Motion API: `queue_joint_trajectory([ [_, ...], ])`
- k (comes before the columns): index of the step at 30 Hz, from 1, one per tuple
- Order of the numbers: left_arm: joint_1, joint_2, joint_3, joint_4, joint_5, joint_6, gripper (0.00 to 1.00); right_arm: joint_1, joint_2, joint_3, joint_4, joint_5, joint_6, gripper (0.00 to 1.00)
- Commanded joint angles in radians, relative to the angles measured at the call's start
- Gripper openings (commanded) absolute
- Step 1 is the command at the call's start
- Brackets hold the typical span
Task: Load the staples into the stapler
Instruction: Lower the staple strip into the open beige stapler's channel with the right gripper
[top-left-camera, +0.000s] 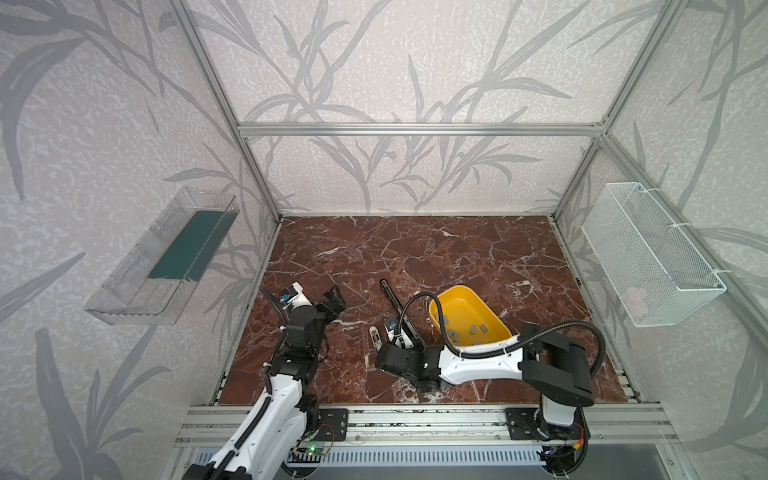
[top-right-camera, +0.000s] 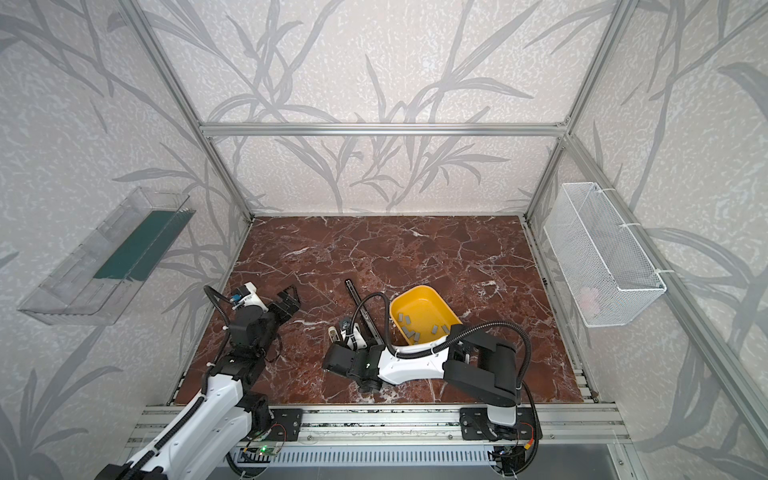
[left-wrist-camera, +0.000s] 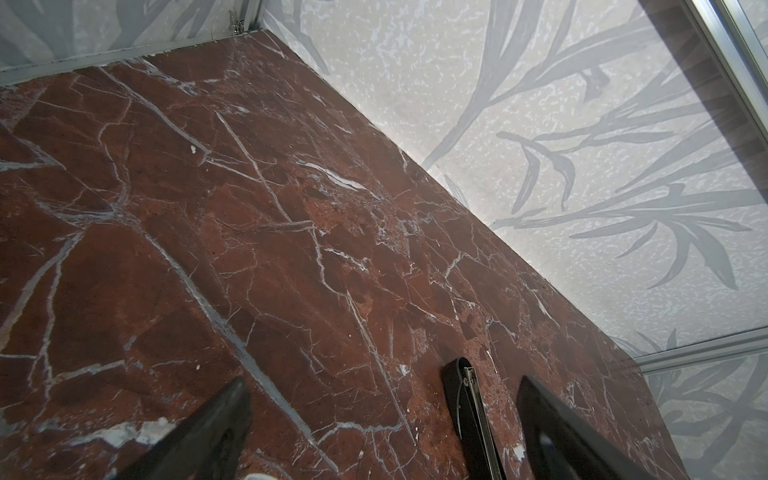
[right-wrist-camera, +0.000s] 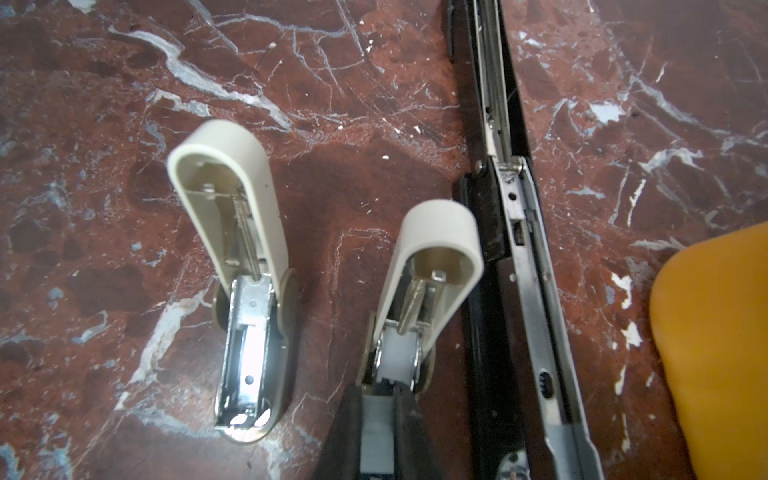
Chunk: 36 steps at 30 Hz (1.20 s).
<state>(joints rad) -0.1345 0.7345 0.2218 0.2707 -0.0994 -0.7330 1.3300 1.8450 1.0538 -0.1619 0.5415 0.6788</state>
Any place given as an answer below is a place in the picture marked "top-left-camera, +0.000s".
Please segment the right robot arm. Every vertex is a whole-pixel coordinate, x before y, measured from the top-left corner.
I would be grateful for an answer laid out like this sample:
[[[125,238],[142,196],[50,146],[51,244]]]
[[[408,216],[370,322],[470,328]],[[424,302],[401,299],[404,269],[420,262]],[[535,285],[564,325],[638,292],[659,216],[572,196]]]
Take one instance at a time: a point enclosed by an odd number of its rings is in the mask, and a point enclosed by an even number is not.
[[[605,355],[600,330],[573,320],[463,348],[445,343],[419,352],[389,343],[378,350],[376,367],[422,393],[477,380],[521,381],[539,392],[542,423],[569,427],[577,409],[594,404],[592,381]]]

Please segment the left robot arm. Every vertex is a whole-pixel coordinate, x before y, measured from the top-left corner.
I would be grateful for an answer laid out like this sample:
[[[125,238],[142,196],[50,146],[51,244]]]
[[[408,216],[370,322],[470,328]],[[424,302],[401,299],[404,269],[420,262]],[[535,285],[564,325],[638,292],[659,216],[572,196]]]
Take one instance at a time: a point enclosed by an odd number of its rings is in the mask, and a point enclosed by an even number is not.
[[[321,363],[326,328],[346,309],[336,284],[314,303],[295,282],[279,295],[260,289],[277,312],[280,337],[264,364],[264,389],[224,446],[204,465],[190,465],[185,479],[272,479],[289,450],[320,429],[319,403],[306,389]]]

